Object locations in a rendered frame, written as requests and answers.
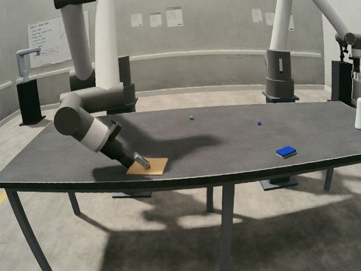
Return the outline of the white bottle with blue cap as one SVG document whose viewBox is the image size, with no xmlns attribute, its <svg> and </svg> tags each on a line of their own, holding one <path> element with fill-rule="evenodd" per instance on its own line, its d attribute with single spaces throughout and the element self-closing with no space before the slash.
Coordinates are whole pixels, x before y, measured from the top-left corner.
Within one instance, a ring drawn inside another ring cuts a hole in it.
<svg viewBox="0 0 361 271">
<path fill-rule="evenodd" d="M 355 128 L 361 130 L 361 98 L 357 100 Z"/>
</svg>

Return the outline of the beige flat mat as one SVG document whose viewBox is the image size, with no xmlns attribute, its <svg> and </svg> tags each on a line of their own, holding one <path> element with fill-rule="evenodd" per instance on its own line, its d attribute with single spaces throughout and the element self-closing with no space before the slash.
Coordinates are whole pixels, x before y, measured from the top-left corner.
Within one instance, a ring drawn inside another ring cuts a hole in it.
<svg viewBox="0 0 361 271">
<path fill-rule="evenodd" d="M 145 168 L 135 162 L 127 171 L 127 175 L 162 175 L 168 158 L 145 158 L 150 162 L 150 168 Z"/>
</svg>

